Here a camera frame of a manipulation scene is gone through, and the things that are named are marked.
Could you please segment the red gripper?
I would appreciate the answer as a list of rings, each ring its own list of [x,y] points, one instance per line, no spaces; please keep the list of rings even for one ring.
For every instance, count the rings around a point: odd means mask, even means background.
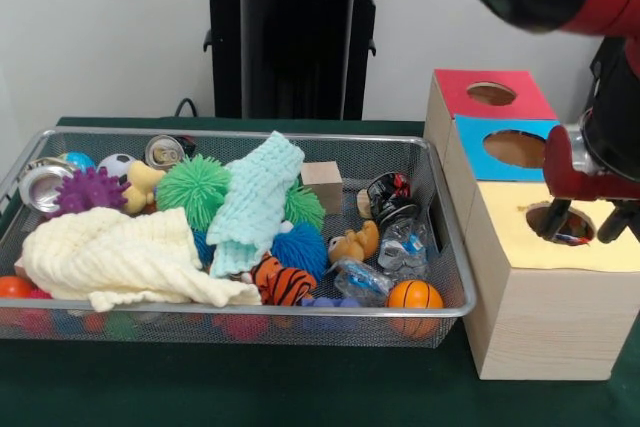
[[[573,165],[569,130],[554,126],[546,140],[543,175],[555,197],[537,227],[537,235],[551,240],[566,223],[571,200],[611,200],[613,211],[597,231],[600,242],[611,243],[625,229],[640,241],[639,183],[612,173],[585,173]]]

